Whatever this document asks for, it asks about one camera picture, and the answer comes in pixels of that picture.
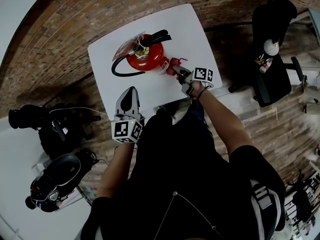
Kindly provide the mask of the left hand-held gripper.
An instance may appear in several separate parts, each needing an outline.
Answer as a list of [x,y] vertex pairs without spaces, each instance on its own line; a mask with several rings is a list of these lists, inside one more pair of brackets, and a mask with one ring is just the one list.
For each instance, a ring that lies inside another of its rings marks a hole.
[[114,121],[111,122],[112,139],[119,143],[137,143],[144,127],[144,117],[139,112],[140,100],[137,89],[125,90],[116,102]]

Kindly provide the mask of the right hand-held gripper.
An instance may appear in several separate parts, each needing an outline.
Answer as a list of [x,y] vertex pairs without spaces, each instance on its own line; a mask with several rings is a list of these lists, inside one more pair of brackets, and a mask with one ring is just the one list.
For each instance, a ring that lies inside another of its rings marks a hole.
[[196,67],[193,71],[188,70],[180,65],[173,65],[172,69],[181,84],[181,91],[188,97],[191,97],[195,81],[204,84],[206,89],[213,88],[213,71],[208,68]]

